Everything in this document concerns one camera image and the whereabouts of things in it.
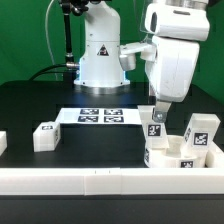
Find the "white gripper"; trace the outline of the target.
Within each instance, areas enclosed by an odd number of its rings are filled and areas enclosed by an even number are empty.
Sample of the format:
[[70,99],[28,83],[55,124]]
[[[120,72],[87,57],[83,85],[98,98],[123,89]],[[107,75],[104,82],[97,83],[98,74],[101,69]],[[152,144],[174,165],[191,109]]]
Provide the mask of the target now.
[[181,102],[189,90],[199,44],[153,36],[151,42],[121,45],[119,60],[124,71],[136,68],[136,53],[141,53],[140,58],[145,61],[145,73],[157,99],[152,119],[164,123],[170,102]]

